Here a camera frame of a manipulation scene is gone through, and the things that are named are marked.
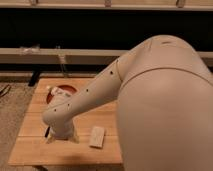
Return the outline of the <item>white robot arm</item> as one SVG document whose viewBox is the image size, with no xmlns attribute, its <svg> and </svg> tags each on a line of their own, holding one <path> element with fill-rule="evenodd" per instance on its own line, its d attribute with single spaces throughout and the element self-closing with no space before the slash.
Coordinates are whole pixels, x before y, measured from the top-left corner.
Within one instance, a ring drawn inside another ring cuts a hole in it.
<svg viewBox="0 0 213 171">
<path fill-rule="evenodd" d="M 153 36 L 84 89 L 52 94 L 43 121 L 57 139 L 73 135 L 76 115 L 116 101 L 125 171 L 213 171 L 213 74 L 183 39 Z"/>
</svg>

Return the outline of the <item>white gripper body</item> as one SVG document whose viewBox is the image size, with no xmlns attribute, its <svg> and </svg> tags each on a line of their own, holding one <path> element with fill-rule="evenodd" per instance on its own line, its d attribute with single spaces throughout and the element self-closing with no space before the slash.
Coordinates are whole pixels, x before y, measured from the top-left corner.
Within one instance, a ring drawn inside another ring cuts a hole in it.
<svg viewBox="0 0 213 171">
<path fill-rule="evenodd" d="M 60 125 L 50 127 L 50 135 L 55 139 L 66 140 L 74 135 L 73 122 L 66 122 Z"/>
</svg>

